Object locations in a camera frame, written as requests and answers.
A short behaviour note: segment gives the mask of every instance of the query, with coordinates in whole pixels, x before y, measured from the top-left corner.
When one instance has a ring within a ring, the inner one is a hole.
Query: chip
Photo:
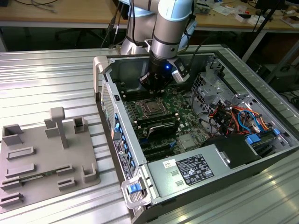
[[[184,149],[192,148],[196,146],[194,140],[192,139],[191,135],[184,134],[179,136],[179,140],[183,146]]]
[[[137,102],[136,104],[141,107],[142,112],[145,117],[168,113],[168,110],[163,105],[163,102],[160,99],[142,100],[142,101]]]

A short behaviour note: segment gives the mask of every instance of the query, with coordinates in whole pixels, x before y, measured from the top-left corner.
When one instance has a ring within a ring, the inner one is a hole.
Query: blue cable
[[[251,134],[251,130],[250,130],[248,127],[244,126],[244,125],[242,124],[242,122],[241,122],[240,116],[241,116],[241,113],[242,113],[242,112],[247,112],[247,113],[249,113],[249,114],[253,117],[253,119],[254,119],[254,121],[255,121],[257,127],[260,129],[260,131],[264,131],[263,127],[262,127],[261,125],[259,125],[259,123],[257,122],[257,119],[256,119],[256,117],[254,116],[254,114],[253,114],[251,111],[246,111],[246,110],[244,110],[244,111],[240,111],[239,114],[238,114],[238,122],[239,122],[239,124],[240,124],[243,128],[245,128],[246,130],[248,130],[249,133]]]

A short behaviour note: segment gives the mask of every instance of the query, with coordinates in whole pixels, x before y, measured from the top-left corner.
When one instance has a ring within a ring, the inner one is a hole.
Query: gray plastic handle
[[[125,198],[126,206],[129,209],[134,209],[136,207],[144,206],[144,205],[151,203],[150,193],[146,189],[144,189],[144,197],[142,197],[140,200],[136,200],[134,202],[132,202],[131,197],[130,197],[131,195],[129,195],[129,193],[127,191],[127,187],[129,185],[132,185],[135,183],[140,183],[141,185],[144,185],[144,184],[142,184],[142,182],[143,182],[142,178],[137,175],[137,176],[131,178],[130,180],[126,180],[121,183],[121,190],[122,190],[122,193]]]

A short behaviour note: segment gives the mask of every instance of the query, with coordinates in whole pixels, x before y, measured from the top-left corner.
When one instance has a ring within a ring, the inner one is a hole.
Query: robotic arm
[[[196,27],[195,21],[190,22],[193,0],[120,1],[134,5],[135,13],[135,17],[130,19],[127,40],[122,45],[121,53],[142,53],[145,41],[148,44],[148,72],[139,79],[143,87],[155,93],[173,78],[177,83],[185,82],[189,73],[177,55],[186,43],[187,35],[191,35]]]

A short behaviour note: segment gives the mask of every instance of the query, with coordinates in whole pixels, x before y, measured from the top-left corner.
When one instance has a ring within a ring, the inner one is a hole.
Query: office chair
[[[59,35],[60,34],[65,34],[65,33],[71,33],[71,32],[78,32],[79,31],[79,35],[77,37],[76,43],[75,43],[75,49],[78,47],[80,40],[83,36],[86,36],[86,34],[90,34],[91,36],[104,41],[104,38],[101,37],[100,35],[96,34],[95,32],[92,31],[92,29],[90,28],[69,28],[69,29],[65,29],[65,30],[61,30],[55,33],[55,39],[58,41],[60,40]]]

